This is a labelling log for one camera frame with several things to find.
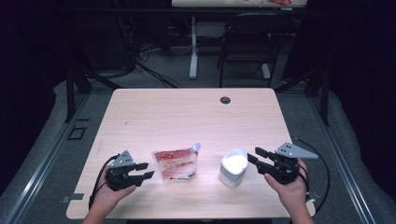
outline white container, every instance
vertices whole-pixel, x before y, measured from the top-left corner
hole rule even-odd
[[[241,183],[248,168],[248,154],[239,148],[231,150],[221,160],[219,179],[229,188]]]

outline white powder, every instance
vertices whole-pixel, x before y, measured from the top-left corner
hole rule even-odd
[[[241,154],[236,154],[223,160],[224,167],[234,175],[239,175],[248,166],[248,160]]]

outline food packet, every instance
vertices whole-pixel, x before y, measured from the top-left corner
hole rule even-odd
[[[201,144],[192,147],[172,150],[157,151],[152,155],[161,170],[164,180],[187,181],[197,170],[198,152]]]

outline wooden tabletop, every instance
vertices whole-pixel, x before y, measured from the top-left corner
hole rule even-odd
[[[307,0],[291,0],[285,6],[269,0],[172,0],[173,7],[305,7]]]
[[[231,102],[223,104],[221,97]],[[219,180],[221,159],[232,149],[254,155],[254,147],[274,151],[290,142],[276,95],[271,89],[116,90],[93,142],[67,216],[84,218],[104,162],[128,150],[136,163],[148,162],[151,179],[123,199],[107,218],[263,218],[288,217],[277,194],[250,164],[241,184],[230,189]],[[153,151],[201,143],[197,172],[188,182],[164,181]],[[315,207],[308,203],[311,215]]]

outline chair backrest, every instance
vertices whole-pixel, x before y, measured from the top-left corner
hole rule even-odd
[[[290,19],[277,14],[241,13],[231,17],[224,26],[224,34],[284,34]]]

